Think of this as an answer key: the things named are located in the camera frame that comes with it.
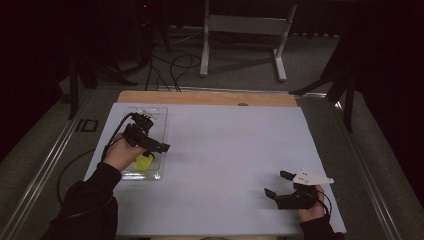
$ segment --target yellow sponge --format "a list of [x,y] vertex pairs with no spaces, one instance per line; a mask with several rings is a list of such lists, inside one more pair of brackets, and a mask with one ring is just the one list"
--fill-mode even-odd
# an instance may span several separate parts
[[146,172],[154,159],[155,156],[153,154],[150,154],[148,157],[139,155],[137,160],[132,163],[132,166],[137,172],[143,173]]

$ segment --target dark background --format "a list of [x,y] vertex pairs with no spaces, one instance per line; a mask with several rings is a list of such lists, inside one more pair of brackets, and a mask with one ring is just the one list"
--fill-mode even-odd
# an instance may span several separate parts
[[[62,97],[58,83],[69,74],[65,38],[103,65],[116,67],[117,58],[135,57],[131,54],[137,45],[132,30],[136,28],[133,4],[110,0],[2,1],[0,159]],[[169,1],[167,6],[169,25],[203,25],[203,1]],[[344,67],[340,63],[348,63],[356,77],[356,90],[363,93],[422,204],[419,166],[424,121],[418,97],[423,85],[423,10],[422,4],[413,1],[310,1],[299,5],[291,28],[291,34],[305,37],[342,36],[323,76]],[[288,5],[281,1],[269,1],[269,5],[245,1],[245,7],[236,9],[228,1],[211,4],[211,12],[224,14],[279,17],[287,11]]]

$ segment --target clear plastic box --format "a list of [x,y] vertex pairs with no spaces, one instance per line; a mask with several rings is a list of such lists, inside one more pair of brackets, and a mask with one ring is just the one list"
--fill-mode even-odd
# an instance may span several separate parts
[[[126,107],[122,113],[121,119],[123,119],[127,114],[131,112],[136,112],[140,114],[146,114],[151,116],[153,126],[149,130],[149,137],[154,140],[163,143],[165,138],[165,128],[166,128],[166,119],[168,116],[168,109],[165,107]],[[129,123],[134,123],[131,118],[128,118],[122,125],[120,131],[123,132],[125,127]],[[128,166],[124,171],[122,171],[122,179],[124,180],[159,180],[163,177],[163,166],[164,166],[164,154],[152,152],[154,159],[150,164],[147,164],[147,168],[140,170],[139,161],[143,161],[139,156],[137,162]]]

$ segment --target wire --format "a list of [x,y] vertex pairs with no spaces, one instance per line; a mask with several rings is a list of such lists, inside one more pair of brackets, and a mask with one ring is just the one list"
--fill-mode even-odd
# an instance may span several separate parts
[[[182,76],[184,76],[184,74],[186,74],[188,72],[188,70],[190,70],[191,68],[195,68],[195,67],[200,66],[201,60],[200,60],[199,56],[190,54],[190,53],[183,51],[183,50],[173,50],[171,52],[181,52],[181,53],[184,53],[184,54],[174,58],[172,61],[167,61],[167,60],[160,58],[158,56],[155,56],[155,55],[152,55],[152,58],[155,58],[155,59],[158,59],[162,62],[170,64],[169,72],[170,72],[171,78],[174,82],[175,90],[178,91],[178,92],[181,92],[178,81],[181,79]],[[183,57],[190,57],[190,64],[188,66],[183,66],[183,65],[179,65],[179,64],[175,63],[176,61],[178,61],[179,59],[181,59]],[[196,64],[193,64],[194,59],[197,59],[197,61],[198,61]],[[174,75],[174,68],[175,67],[184,69],[184,71],[181,74],[179,74],[177,77]]]
[[144,85],[144,91],[147,91],[147,86],[149,86],[149,82],[150,82],[150,75],[152,74],[152,58],[150,58],[149,60],[149,74],[147,75],[147,80],[146,80],[146,84]]
[[82,217],[82,216],[85,216],[85,215],[88,215],[88,214],[99,212],[99,211],[103,210],[103,208],[105,208],[107,205],[109,205],[109,203],[111,203],[112,200],[113,200],[113,195],[110,196],[109,199],[106,200],[102,205],[99,205],[99,206],[93,207],[91,209],[88,209],[88,210],[85,210],[85,211],[82,211],[82,212],[79,212],[79,213],[75,213],[75,214],[72,214],[72,215],[69,215],[69,216],[66,216],[66,217],[56,218],[52,221],[52,223],[54,224],[54,223],[57,223],[57,222],[69,221],[69,220],[79,218],[79,217]]
[[103,153],[102,153],[102,157],[100,159],[101,162],[103,162],[103,160],[106,157],[107,152],[109,151],[109,148],[116,142],[113,142],[113,139],[115,139],[116,134],[118,133],[119,129],[121,129],[122,125],[124,124],[124,122],[131,116],[131,113],[128,113],[127,115],[125,115],[124,118],[122,118],[121,122],[119,123],[118,127],[115,129],[115,132],[112,134],[112,137],[110,138],[109,142],[106,144],[105,148],[103,149]]
[[88,151],[86,151],[86,152],[84,152],[84,153],[82,153],[82,154],[80,154],[79,156],[77,156],[76,158],[74,158],[74,159],[72,159],[68,164],[66,164],[66,166],[62,169],[62,172],[60,172],[60,174],[59,174],[59,177],[58,177],[58,179],[57,179],[57,182],[56,182],[56,196],[57,196],[57,200],[59,201],[59,203],[60,203],[60,205],[62,205],[63,204],[63,200],[62,200],[62,197],[60,196],[60,183],[61,183],[61,181],[62,181],[62,177],[63,177],[63,175],[64,175],[64,173],[66,172],[66,170],[73,164],[73,163],[75,163],[78,159],[81,159],[83,156],[85,156],[85,155],[87,155],[87,154],[89,154],[89,153],[91,153],[91,152],[94,152],[94,150],[95,149],[91,149],[91,150],[88,150]]
[[152,67],[153,67],[153,69],[155,70],[155,72],[156,72],[156,74],[157,74],[157,76],[158,76],[158,77],[156,78],[156,88],[158,88],[158,87],[159,87],[158,79],[160,79],[160,80],[162,80],[163,84],[165,84],[166,88],[168,88],[168,91],[171,91],[171,89],[169,88],[168,84],[166,84],[165,80],[162,78],[162,73],[161,73],[161,71],[159,70],[159,68],[157,68],[157,67],[153,66],[153,64],[152,64]]
[[328,198],[327,195],[325,195],[325,193],[321,192],[321,191],[317,191],[318,193],[321,193],[322,195],[324,195],[325,198],[327,198],[328,203],[330,204],[330,213],[329,215],[331,216],[331,212],[333,212],[333,205],[331,204],[330,198]]
[[316,201],[324,207],[324,209],[325,209],[325,213],[327,213],[327,214],[329,214],[329,215],[331,216],[331,213],[328,211],[328,207],[327,207],[327,205],[325,205],[325,203],[324,203],[324,202],[322,202],[322,201],[321,201],[321,200],[319,200],[319,199],[316,199]]
[[112,142],[112,144],[110,145],[111,147],[113,146],[113,144],[115,144],[117,141],[119,141],[119,140],[121,140],[121,139],[123,139],[124,137],[120,137],[120,138],[118,138],[118,139],[116,139],[115,141],[113,141]]

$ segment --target sleeve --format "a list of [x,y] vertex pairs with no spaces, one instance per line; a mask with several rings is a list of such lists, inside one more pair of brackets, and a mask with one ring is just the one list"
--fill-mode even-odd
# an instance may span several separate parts
[[330,225],[330,215],[326,214],[307,222],[301,222],[300,227],[303,230],[305,240],[343,240],[342,233],[334,233]]
[[120,180],[118,170],[99,163],[87,181],[69,188],[61,211],[42,239],[115,239],[118,204],[113,189]]

